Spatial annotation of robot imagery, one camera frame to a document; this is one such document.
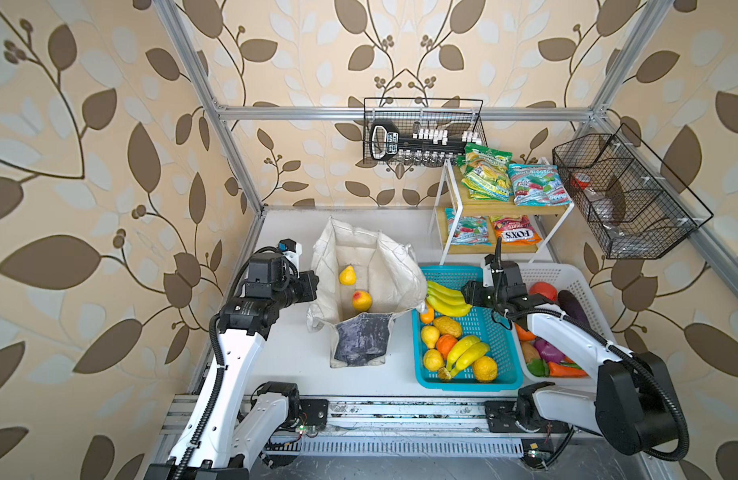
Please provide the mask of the white plastic basket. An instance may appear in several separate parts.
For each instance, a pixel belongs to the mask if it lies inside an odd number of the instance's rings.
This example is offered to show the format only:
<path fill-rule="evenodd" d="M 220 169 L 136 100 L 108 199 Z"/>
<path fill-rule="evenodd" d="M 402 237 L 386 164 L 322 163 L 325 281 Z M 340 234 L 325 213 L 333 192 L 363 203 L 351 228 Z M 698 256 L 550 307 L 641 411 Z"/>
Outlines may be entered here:
<path fill-rule="evenodd" d="M 598 334 L 604 336 L 608 340 L 614 342 L 615 336 L 611 331 L 608 321 L 597 300 L 588 285 L 587 279 L 582 272 L 575 266 L 559 263 L 519 263 L 523 282 L 527 287 L 533 286 L 537 282 L 546 282 L 553 285 L 558 291 L 568 290 L 581 304 L 590 324 L 590 328 Z M 564 388 L 575 390 L 592 391 L 596 387 L 596 381 L 591 377 L 585 378 L 555 378 L 555 377 L 536 377 L 526 366 L 523 352 L 519 345 L 519 339 L 516 330 L 511 333 L 516 346 L 514 350 L 518 353 L 518 365 L 524 374 L 524 386 L 543 381 L 554 382 Z"/>

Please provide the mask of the plastic bottle red cap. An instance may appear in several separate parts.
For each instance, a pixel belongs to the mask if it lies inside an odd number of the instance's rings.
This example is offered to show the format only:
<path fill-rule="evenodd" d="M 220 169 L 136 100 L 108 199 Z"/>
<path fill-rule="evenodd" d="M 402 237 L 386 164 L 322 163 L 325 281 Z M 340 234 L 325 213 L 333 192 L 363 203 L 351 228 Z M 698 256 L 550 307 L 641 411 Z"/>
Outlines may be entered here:
<path fill-rule="evenodd" d="M 592 186 L 592 178 L 582 172 L 574 173 L 572 186 L 583 195 L 581 210 L 587 220 L 611 221 L 614 219 L 613 201 Z"/>

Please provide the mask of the small orange tangerine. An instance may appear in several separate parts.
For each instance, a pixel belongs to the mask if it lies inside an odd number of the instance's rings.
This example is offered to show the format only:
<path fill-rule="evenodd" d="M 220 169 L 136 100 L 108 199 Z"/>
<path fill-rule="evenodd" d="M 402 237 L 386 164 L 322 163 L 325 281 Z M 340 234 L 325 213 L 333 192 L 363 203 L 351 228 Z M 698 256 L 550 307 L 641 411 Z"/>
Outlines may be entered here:
<path fill-rule="evenodd" d="M 433 323 L 434 319 L 435 310 L 431 306 L 427 305 L 425 310 L 420 314 L 420 321 L 424 325 L 430 325 Z"/>

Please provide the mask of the orange carrot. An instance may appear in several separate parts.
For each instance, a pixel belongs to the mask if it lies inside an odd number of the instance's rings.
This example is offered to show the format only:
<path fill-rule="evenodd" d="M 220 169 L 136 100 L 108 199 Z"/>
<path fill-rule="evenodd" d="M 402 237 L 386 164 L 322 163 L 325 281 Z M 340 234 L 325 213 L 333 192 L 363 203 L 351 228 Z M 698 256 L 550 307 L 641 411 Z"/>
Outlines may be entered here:
<path fill-rule="evenodd" d="M 588 374 L 577 364 L 549 362 L 549 374 L 553 378 L 585 378 Z"/>
<path fill-rule="evenodd" d="M 525 330 L 520 325 L 515 324 L 514 328 L 517 333 L 517 337 L 521 342 L 532 342 L 536 339 L 536 335 L 532 332 Z"/>

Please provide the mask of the red tomato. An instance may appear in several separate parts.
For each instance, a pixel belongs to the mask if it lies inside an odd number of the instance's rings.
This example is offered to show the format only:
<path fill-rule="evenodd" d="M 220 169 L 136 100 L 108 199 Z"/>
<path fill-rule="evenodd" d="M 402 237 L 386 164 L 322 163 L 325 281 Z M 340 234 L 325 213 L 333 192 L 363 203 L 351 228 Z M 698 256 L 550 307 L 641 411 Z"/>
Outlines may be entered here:
<path fill-rule="evenodd" d="M 542 295 L 550 302 L 556 302 L 558 298 L 558 290 L 550 283 L 547 282 L 536 282 L 529 290 L 532 295 Z"/>

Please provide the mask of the yellow lemon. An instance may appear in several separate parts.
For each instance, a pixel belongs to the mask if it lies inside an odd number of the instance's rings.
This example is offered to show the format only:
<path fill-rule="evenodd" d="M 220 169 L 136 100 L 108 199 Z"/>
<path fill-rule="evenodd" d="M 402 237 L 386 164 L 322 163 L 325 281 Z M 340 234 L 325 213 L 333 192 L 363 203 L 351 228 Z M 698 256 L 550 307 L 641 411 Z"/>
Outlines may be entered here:
<path fill-rule="evenodd" d="M 353 286 L 357 283 L 357 273 L 353 265 L 348 265 L 339 274 L 338 280 L 341 285 Z"/>
<path fill-rule="evenodd" d="M 437 373 L 445 364 L 442 353 L 437 349 L 429 349 L 423 356 L 423 367 L 429 372 Z"/>

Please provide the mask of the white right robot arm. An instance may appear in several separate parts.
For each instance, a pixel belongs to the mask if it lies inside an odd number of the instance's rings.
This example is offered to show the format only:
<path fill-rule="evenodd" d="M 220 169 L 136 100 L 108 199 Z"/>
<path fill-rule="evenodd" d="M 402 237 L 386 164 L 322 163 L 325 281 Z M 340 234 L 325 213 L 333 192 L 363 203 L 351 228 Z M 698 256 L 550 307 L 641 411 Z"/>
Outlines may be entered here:
<path fill-rule="evenodd" d="M 616 344 L 558 303 L 529 292 L 519 265 L 495 250 L 484 259 L 483 282 L 463 288 L 465 301 L 500 322 L 521 327 L 567 354 L 595 384 L 593 391 L 539 382 L 519 389 L 513 417 L 532 432 L 553 421 L 603 437 L 624 455 L 645 453 L 678 462 L 690 449 L 687 418 L 666 363 L 651 352 Z"/>

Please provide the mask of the yellow red mango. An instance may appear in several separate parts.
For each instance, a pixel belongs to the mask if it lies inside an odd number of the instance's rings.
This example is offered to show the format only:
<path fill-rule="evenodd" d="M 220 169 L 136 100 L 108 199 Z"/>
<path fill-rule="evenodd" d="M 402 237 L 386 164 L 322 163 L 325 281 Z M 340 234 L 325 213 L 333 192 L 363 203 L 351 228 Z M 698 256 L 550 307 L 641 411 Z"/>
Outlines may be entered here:
<path fill-rule="evenodd" d="M 373 297 L 363 290 L 356 290 L 352 296 L 352 306 L 357 312 L 367 312 L 373 305 Z"/>

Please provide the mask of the green red candy bag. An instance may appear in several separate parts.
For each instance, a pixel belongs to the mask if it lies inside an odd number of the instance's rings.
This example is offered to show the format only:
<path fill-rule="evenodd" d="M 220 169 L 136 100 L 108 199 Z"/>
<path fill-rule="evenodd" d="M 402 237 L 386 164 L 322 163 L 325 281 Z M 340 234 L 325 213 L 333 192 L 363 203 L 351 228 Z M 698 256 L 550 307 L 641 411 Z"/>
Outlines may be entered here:
<path fill-rule="evenodd" d="M 448 232 L 450 235 L 453 230 L 456 211 L 452 208 L 445 209 Z M 490 245 L 489 238 L 489 222 L 483 216 L 461 216 L 457 227 L 453 230 L 452 245 Z"/>

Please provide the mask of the teal candy bag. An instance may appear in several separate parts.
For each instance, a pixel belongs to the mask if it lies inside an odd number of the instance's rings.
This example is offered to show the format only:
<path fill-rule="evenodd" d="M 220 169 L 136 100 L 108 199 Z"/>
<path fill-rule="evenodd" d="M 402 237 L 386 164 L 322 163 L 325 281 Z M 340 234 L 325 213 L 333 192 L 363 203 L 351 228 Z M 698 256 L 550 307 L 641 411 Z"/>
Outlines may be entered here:
<path fill-rule="evenodd" d="M 563 206 L 572 202 L 555 165 L 524 165 L 508 167 L 517 206 Z"/>

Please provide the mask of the purple eggplant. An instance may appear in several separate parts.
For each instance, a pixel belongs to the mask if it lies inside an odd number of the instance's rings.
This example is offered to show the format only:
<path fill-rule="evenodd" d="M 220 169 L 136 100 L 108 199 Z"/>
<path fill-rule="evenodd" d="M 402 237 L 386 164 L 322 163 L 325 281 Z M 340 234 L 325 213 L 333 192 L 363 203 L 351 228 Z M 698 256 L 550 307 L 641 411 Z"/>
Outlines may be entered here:
<path fill-rule="evenodd" d="M 574 323 L 589 328 L 590 322 L 580 301 L 568 290 L 561 290 L 557 297 L 558 305 L 570 316 Z"/>

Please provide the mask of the cream Monet print tote bag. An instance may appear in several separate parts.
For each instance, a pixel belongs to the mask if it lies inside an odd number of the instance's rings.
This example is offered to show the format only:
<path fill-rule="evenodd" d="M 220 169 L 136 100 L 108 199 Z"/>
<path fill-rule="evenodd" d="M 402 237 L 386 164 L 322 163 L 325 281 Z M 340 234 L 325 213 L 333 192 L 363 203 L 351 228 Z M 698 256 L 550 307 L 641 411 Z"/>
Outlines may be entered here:
<path fill-rule="evenodd" d="M 341 285 L 338 280 L 348 265 L 357 273 L 353 286 Z M 425 309 L 426 278 L 413 247 L 383 232 L 331 217 L 314 245 L 311 266 L 319 284 L 306 325 L 312 333 L 329 332 L 329 366 L 341 369 L 384 364 L 396 320 Z M 372 295 L 369 311 L 353 308 L 356 290 Z"/>

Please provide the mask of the yellow green banana bunch back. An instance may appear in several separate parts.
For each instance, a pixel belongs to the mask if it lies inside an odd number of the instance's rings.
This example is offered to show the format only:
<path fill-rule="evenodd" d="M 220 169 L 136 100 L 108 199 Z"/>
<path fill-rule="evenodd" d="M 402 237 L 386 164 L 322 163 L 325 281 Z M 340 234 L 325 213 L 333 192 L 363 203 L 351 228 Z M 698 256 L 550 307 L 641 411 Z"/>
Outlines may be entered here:
<path fill-rule="evenodd" d="M 461 292 L 444 287 L 436 282 L 427 282 L 427 303 L 438 313 L 448 317 L 465 317 L 472 306 Z"/>

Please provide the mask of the orange Fox's candy bag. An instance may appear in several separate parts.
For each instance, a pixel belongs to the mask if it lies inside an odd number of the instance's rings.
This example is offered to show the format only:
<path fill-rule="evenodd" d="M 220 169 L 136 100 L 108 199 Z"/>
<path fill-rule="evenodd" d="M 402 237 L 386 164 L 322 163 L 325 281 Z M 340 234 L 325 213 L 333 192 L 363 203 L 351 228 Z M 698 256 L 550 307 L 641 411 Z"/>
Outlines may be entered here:
<path fill-rule="evenodd" d="M 542 238 L 533 227 L 528 216 L 494 216 L 490 223 L 497 239 L 504 245 L 530 246 L 541 243 Z"/>

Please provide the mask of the white wooden two-tier shelf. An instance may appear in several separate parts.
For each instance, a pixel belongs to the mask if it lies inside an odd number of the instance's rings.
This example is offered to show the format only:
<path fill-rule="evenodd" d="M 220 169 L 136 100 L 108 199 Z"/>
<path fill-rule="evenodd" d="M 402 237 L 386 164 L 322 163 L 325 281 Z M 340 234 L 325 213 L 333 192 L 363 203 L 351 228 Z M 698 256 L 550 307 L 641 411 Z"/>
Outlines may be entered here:
<path fill-rule="evenodd" d="M 456 228 L 462 216 L 486 217 L 510 216 L 534 217 L 533 225 L 540 232 L 542 241 L 537 245 L 502 247 L 502 252 L 510 258 L 518 258 L 519 262 L 554 262 L 551 252 L 551 240 L 560 227 L 567 220 L 575 208 L 575 203 L 561 206 L 517 206 L 512 201 L 502 202 L 497 200 L 475 200 L 470 198 L 467 189 L 461 184 L 461 172 L 446 160 L 441 169 L 441 178 L 435 197 L 433 217 L 430 229 L 435 229 L 439 235 L 442 253 L 437 263 L 444 265 L 448 258 L 453 255 L 477 255 L 493 252 L 493 243 L 497 240 L 493 231 L 489 232 L 489 245 L 452 245 L 454 232 L 449 231 L 445 210 L 447 208 L 444 200 L 443 187 L 448 187 L 449 203 L 454 210 L 454 225 Z"/>

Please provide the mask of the teal plastic basket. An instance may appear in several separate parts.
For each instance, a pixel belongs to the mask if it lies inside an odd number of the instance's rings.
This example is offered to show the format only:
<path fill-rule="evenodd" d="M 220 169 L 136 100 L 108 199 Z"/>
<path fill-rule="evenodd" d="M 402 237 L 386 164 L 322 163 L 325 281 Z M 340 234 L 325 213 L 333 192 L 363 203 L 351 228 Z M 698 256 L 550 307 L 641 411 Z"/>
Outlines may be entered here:
<path fill-rule="evenodd" d="M 415 376 L 427 389 L 447 393 L 516 390 L 523 382 L 516 342 L 505 320 L 473 307 L 461 289 L 483 280 L 474 266 L 424 266 L 427 307 L 413 312 Z"/>

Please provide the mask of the linear rail base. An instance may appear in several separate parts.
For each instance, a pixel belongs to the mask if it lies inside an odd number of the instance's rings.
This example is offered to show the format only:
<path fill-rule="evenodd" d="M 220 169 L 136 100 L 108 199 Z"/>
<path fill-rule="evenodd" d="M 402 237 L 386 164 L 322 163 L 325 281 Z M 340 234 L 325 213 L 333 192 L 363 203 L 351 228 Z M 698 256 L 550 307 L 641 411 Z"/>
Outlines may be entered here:
<path fill-rule="evenodd" d="M 551 423 L 534 432 L 520 428 L 515 401 L 494 396 L 309 396 L 290 424 L 266 426 L 243 436 L 246 418 L 284 420 L 285 400 L 273 394 L 243 398 L 224 425 L 209 422 L 212 445 L 232 456 L 258 445 L 281 457 L 511 458 L 551 456 L 569 426 Z"/>

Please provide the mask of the purple onion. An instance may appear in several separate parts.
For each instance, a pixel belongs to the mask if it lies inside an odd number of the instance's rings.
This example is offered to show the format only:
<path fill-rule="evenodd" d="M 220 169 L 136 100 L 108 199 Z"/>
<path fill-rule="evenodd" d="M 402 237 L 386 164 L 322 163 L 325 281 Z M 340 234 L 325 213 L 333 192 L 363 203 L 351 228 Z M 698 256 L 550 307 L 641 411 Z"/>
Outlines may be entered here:
<path fill-rule="evenodd" d="M 534 341 L 534 348 L 546 362 L 564 363 L 566 360 L 566 355 L 545 339 L 537 338 Z"/>

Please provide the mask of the orange persimmon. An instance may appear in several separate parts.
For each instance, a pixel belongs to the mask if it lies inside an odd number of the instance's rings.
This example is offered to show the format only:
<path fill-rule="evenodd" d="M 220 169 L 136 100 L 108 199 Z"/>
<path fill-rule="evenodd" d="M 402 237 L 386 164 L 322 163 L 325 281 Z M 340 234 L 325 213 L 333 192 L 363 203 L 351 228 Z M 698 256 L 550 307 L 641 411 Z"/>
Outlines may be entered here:
<path fill-rule="evenodd" d="M 454 346 L 458 343 L 459 339 L 449 335 L 444 334 L 439 337 L 439 339 L 436 342 L 436 350 L 442 355 L 444 360 L 448 359 L 449 353 L 454 348 Z"/>

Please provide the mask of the yellow banana bunch front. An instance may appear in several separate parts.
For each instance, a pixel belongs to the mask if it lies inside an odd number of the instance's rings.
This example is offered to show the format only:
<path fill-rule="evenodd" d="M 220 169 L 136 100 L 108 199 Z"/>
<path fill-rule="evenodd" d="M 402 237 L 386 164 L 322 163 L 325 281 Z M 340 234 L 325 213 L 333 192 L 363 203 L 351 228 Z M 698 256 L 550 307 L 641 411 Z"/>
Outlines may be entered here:
<path fill-rule="evenodd" d="M 438 371 L 438 378 L 444 382 L 451 381 L 490 350 L 490 345 L 475 335 L 463 337 L 449 353 L 445 367 Z"/>

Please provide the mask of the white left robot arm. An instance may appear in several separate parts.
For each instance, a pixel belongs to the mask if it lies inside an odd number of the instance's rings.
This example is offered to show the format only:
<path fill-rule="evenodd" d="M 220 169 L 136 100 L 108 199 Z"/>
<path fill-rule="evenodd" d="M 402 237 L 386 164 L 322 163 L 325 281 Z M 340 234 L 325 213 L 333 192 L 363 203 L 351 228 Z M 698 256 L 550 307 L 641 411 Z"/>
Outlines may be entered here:
<path fill-rule="evenodd" d="M 253 367 L 283 309 L 317 298 L 319 278 L 302 271 L 301 244 L 283 239 L 262 247 L 234 278 L 230 296 L 209 326 L 210 371 L 187 426 L 166 462 L 148 479 L 247 479 L 272 435 L 301 418 L 296 384 L 262 385 L 248 414 L 244 394 Z"/>

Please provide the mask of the yellow pear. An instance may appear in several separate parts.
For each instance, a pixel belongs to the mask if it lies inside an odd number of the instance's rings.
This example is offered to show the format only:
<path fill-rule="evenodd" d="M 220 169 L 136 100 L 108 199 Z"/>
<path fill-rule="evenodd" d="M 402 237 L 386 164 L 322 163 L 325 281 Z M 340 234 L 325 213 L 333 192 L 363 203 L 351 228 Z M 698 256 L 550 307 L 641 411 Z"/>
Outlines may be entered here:
<path fill-rule="evenodd" d="M 428 349 L 435 350 L 437 348 L 437 342 L 441 337 L 441 333 L 438 328 L 433 325 L 425 325 L 420 334 L 422 342 Z"/>

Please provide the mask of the orange carrot front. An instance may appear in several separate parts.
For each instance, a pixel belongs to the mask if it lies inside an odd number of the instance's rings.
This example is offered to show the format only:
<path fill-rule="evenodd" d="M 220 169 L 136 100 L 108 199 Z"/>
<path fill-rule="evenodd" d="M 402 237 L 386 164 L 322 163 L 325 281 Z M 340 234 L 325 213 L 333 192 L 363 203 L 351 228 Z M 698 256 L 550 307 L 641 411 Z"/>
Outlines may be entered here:
<path fill-rule="evenodd" d="M 585 378 L 588 374 L 577 364 L 549 362 L 549 374 L 553 378 Z"/>

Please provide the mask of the black white tool set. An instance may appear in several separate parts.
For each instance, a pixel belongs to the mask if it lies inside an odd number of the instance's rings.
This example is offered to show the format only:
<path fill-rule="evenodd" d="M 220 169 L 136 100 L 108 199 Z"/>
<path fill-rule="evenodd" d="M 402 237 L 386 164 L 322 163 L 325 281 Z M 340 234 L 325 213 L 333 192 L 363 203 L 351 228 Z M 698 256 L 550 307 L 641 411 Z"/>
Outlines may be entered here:
<path fill-rule="evenodd" d="M 400 124 L 381 119 L 364 128 L 363 154 L 365 159 L 378 162 L 438 166 L 463 156 L 468 143 L 487 145 L 478 130 L 431 128 L 419 121 Z"/>

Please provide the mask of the yellow green candy bag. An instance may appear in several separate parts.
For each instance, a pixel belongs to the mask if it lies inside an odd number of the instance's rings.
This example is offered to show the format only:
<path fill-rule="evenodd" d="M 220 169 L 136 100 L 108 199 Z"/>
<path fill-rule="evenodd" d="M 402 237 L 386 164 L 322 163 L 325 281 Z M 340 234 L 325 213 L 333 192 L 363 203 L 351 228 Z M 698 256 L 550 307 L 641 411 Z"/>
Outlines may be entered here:
<path fill-rule="evenodd" d="M 468 143 L 457 159 L 464 186 L 472 199 L 508 202 L 513 196 L 509 166 L 513 154 Z"/>

